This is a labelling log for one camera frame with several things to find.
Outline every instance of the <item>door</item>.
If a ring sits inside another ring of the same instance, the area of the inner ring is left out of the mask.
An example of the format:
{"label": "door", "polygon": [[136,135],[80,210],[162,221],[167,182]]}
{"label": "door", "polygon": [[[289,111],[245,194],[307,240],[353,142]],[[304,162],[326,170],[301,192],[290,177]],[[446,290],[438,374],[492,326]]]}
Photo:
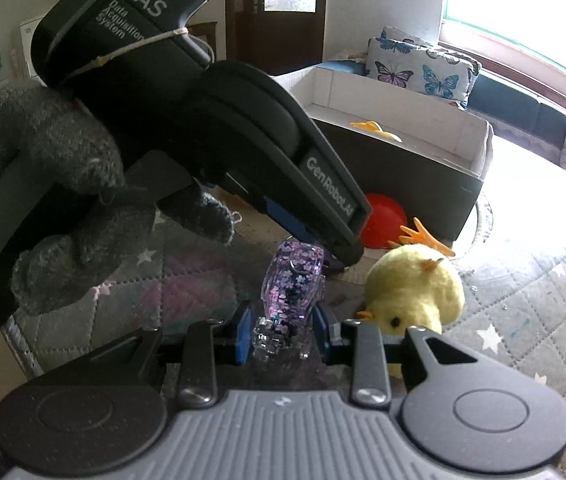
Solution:
{"label": "door", "polygon": [[236,59],[271,75],[320,63],[325,6],[326,0],[242,0]]}

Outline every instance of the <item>butterfly print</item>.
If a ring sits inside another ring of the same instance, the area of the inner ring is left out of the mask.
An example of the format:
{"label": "butterfly print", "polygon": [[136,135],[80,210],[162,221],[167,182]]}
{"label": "butterfly print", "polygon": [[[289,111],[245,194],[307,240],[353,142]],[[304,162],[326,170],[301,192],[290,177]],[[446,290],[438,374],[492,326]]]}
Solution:
{"label": "butterfly print", "polygon": [[425,92],[429,95],[442,95],[445,99],[453,99],[452,90],[456,89],[459,79],[457,74],[448,76],[440,82],[434,71],[429,66],[423,65],[423,79],[426,81]]}
{"label": "butterfly print", "polygon": [[431,48],[428,48],[425,51],[425,54],[427,54],[430,59],[439,59],[441,57],[444,57],[445,61],[447,61],[450,65],[458,65],[461,62],[458,57],[452,56],[442,50],[432,50]]}
{"label": "butterfly print", "polygon": [[376,38],[376,41],[381,44],[383,50],[398,51],[401,54],[409,54],[416,48],[415,45],[403,43],[402,41],[388,40],[387,38]]}
{"label": "butterfly print", "polygon": [[412,70],[402,70],[401,72],[390,72],[387,67],[379,62],[375,61],[376,69],[378,70],[378,81],[383,83],[389,83],[390,85],[399,86],[401,88],[407,88],[407,81],[410,77],[414,75]]}
{"label": "butterfly print", "polygon": [[475,59],[472,60],[472,66],[474,67],[474,75],[479,75],[480,69],[482,68],[482,65],[476,61]]}

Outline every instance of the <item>purple glitter object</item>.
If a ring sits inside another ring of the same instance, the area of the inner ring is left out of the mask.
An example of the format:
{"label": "purple glitter object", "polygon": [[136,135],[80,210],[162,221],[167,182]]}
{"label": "purple glitter object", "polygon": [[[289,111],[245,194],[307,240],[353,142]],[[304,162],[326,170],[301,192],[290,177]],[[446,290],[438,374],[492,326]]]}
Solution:
{"label": "purple glitter object", "polygon": [[285,348],[299,349],[301,359],[308,357],[308,322],[324,291],[324,255],[323,248],[301,242],[278,246],[260,292],[265,317],[256,322],[252,336],[257,358],[267,360]]}

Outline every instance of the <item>string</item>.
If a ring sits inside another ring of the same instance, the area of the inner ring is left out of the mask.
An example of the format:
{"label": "string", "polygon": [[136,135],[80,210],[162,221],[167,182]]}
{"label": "string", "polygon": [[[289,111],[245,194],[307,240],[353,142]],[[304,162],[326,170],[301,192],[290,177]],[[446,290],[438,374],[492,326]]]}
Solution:
{"label": "string", "polygon": [[[157,34],[156,36],[151,36],[149,38],[145,38],[144,40],[137,41],[135,43],[126,46],[122,46],[121,48],[116,49],[114,52],[110,52],[105,56],[98,56],[96,59],[93,59],[86,65],[83,65],[82,67],[77,68],[73,72],[70,72],[67,76],[65,76],[63,81],[61,81],[61,84],[65,83],[68,79],[76,77],[77,75],[84,74],[86,72],[89,72],[90,70],[94,70],[95,68],[100,68],[103,65],[105,65],[105,63],[108,63],[109,61],[112,61],[113,59],[116,59],[117,57],[122,56],[123,54],[127,54],[128,52],[136,50],[137,48],[141,48],[142,46],[149,45],[152,43],[157,43],[159,41],[167,40],[169,38],[174,38],[176,36],[182,36],[184,34],[189,34],[187,27],[181,27],[181,28],[176,28],[174,30],[169,30],[167,32],[162,32],[161,34]],[[203,41],[200,38],[197,38],[196,36],[190,36],[190,38],[192,39],[192,41],[198,44],[198,46],[202,47],[202,49],[207,51],[212,63],[216,61],[214,50],[206,41]]]}

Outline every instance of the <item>finger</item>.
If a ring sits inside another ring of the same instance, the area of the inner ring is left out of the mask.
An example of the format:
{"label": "finger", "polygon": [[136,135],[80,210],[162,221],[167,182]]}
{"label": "finger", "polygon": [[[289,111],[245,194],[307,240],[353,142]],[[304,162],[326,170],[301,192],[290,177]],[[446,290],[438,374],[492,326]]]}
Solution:
{"label": "finger", "polygon": [[157,203],[160,210],[185,229],[222,244],[234,236],[234,222],[229,209],[197,182],[177,191]]}
{"label": "finger", "polygon": [[45,238],[22,253],[11,283],[18,304],[35,316],[80,300],[147,247],[155,211],[97,205],[71,234]]}
{"label": "finger", "polygon": [[10,149],[81,194],[124,184],[120,154],[105,126],[36,82],[0,88],[0,155]]}

